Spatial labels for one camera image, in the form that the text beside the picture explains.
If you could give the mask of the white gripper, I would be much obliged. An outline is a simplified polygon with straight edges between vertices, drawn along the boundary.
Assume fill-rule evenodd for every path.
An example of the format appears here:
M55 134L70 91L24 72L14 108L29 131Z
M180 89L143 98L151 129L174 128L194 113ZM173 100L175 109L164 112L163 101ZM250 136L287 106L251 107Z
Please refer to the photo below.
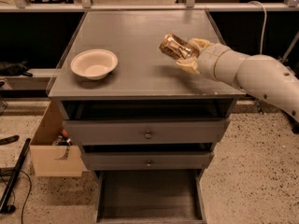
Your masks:
M221 81L220 77L216 77L217 63L220 57L231 49L223 44L212 44L209 40L202 38L192 38L189 40L189 44L201 52L198 62L194 57L178 59L176 60L177 66L187 73L193 75L200 73L205 78Z

